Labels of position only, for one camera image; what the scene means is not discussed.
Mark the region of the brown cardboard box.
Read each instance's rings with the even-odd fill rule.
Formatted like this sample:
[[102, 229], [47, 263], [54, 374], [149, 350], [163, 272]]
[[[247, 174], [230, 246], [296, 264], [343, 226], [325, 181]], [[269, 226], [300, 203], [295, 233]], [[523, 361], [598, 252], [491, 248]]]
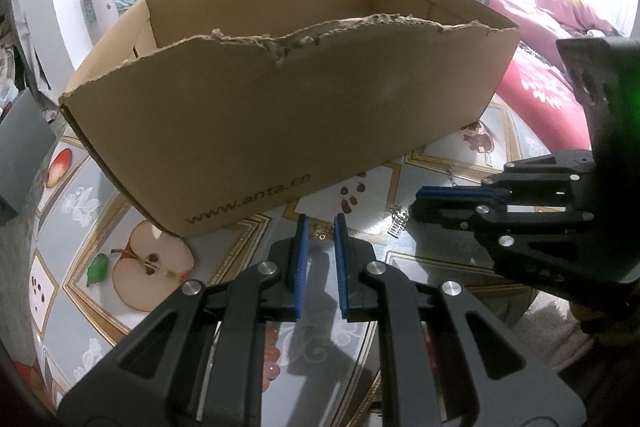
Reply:
[[519, 42], [475, 0], [139, 0], [60, 109], [145, 218], [200, 235], [476, 121]]

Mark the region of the pink floral bed quilt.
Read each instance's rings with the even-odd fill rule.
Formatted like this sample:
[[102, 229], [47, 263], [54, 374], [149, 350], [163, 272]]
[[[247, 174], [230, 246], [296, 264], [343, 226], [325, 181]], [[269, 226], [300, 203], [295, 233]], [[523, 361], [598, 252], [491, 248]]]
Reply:
[[523, 8], [512, 0], [477, 0], [510, 18], [521, 43], [497, 94], [528, 124], [544, 146], [558, 150], [591, 147], [584, 109], [577, 102], [556, 43], [618, 30], [582, 0], [535, 0]]

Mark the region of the fruit pattern tablecloth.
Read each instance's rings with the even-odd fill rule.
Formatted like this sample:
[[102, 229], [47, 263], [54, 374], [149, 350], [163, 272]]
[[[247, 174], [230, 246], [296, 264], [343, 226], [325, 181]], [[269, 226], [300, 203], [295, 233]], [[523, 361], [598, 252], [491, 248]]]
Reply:
[[[216, 285], [294, 234], [300, 215], [349, 232], [411, 280], [462, 283], [530, 347], [540, 348], [544, 302], [499, 277], [464, 232], [407, 223], [387, 233], [390, 207], [409, 209], [425, 185], [472, 185], [546, 147], [514, 110], [491, 101], [480, 121], [317, 193], [192, 239], [157, 230], [120, 195], [65, 131], [37, 206], [28, 299], [37, 357], [53, 403], [186, 279]], [[267, 426], [381, 424], [378, 332], [352, 324], [337, 303], [333, 242], [309, 239], [302, 317], [267, 329], [262, 421]]]

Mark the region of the grey flat board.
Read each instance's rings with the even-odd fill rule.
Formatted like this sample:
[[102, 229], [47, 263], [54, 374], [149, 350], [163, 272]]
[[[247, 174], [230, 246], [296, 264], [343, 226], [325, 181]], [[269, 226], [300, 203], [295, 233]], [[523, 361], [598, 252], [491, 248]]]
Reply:
[[0, 132], [1, 224], [5, 225], [25, 204], [55, 134], [28, 90], [22, 91], [1, 117]]

